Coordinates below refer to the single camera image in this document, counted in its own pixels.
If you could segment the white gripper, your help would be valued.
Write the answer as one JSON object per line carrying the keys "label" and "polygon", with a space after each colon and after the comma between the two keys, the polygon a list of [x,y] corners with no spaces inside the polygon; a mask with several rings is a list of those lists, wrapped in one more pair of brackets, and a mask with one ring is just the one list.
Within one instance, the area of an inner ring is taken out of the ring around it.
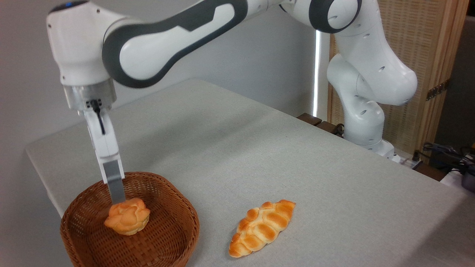
{"label": "white gripper", "polygon": [[82,111],[82,114],[88,125],[96,158],[99,163],[103,163],[112,204],[122,203],[126,200],[122,182],[125,176],[119,164],[120,152],[109,113],[106,109],[102,109],[99,115],[93,110]]}

